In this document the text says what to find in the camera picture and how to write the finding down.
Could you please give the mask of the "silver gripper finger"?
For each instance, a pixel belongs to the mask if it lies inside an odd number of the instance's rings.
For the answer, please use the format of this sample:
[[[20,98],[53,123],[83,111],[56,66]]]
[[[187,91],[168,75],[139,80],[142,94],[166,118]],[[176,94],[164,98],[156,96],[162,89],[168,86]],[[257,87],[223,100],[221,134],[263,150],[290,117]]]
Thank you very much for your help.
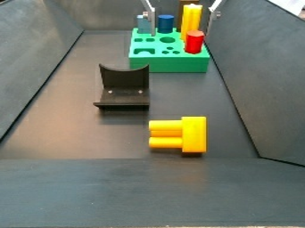
[[[148,0],[140,0],[142,5],[144,6],[146,10],[143,11],[143,17],[150,21],[150,34],[154,36],[156,34],[155,31],[155,23],[156,23],[156,10],[151,6]]]
[[[213,22],[217,20],[217,17],[221,13],[219,7],[221,7],[222,3],[223,3],[223,0],[214,0],[213,5],[209,7],[210,18],[209,18],[206,34],[210,34],[210,31],[213,28]]]

